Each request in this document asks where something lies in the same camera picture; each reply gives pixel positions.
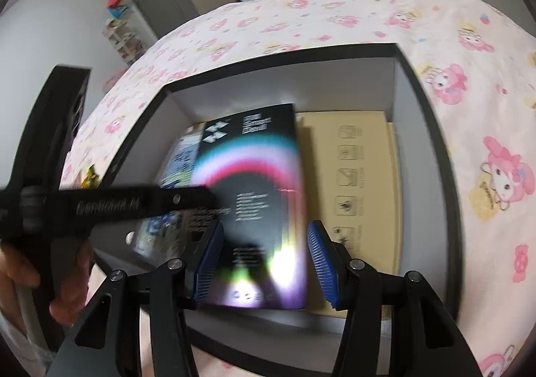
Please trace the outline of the cartoon diamond painting pack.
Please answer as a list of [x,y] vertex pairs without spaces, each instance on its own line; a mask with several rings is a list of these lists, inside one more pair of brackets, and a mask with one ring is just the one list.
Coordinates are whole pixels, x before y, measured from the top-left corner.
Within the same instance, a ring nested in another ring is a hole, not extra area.
[[[157,175],[160,186],[166,189],[190,186],[201,135],[201,131],[191,130],[175,141]],[[191,233],[187,230],[190,217],[190,211],[180,211],[142,220],[131,243],[134,253],[153,267],[178,258],[190,241]]]

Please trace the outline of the black Smart Devil box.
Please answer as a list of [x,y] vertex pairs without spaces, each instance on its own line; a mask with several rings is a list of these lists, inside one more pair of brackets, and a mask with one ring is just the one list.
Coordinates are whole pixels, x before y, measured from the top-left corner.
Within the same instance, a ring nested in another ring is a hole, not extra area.
[[293,105],[206,122],[191,183],[216,196],[224,231],[207,303],[304,308],[306,208]]

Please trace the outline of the yellow crumpled wrapper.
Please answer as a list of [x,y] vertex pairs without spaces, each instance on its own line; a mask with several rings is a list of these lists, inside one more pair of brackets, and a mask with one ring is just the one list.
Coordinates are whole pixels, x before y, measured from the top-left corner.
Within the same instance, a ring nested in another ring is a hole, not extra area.
[[96,189],[100,185],[100,176],[96,172],[95,165],[91,165],[87,168],[86,174],[81,180],[81,189]]

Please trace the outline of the black Daphne shoe box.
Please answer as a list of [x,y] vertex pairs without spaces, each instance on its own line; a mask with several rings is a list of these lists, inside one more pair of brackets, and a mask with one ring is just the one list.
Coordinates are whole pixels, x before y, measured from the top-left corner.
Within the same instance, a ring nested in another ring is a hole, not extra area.
[[[463,245],[453,167],[414,69],[393,43],[328,46],[225,65],[164,86],[102,173],[104,186],[151,182],[196,121],[279,103],[298,111],[382,111],[394,126],[402,191],[402,271],[421,272],[459,313]],[[265,376],[327,376],[338,318],[291,311],[188,313],[194,346]]]

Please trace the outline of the white shelf with toys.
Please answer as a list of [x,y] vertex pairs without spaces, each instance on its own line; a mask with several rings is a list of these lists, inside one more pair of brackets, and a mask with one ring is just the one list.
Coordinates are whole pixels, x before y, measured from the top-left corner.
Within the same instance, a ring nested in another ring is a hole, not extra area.
[[128,66],[132,66],[145,52],[139,35],[129,22],[130,6],[126,0],[105,0],[111,17],[106,20],[103,36]]

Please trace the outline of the flat brown cardboard box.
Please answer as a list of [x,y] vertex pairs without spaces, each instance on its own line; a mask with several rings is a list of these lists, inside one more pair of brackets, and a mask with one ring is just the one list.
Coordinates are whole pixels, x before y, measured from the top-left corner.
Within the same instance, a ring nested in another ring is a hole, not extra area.
[[402,196],[393,124],[381,111],[302,112],[297,129],[307,219],[381,273],[402,258]]

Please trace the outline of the pink cartoon print bedsheet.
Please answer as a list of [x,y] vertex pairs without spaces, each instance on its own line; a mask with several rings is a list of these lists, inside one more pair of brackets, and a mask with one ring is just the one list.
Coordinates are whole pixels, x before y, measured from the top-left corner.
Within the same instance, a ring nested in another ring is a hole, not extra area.
[[461,328],[484,373],[513,368],[535,324],[535,39],[481,0],[253,0],[170,31],[83,123],[71,185],[113,155],[167,83],[262,55],[396,43],[443,129],[461,194]]

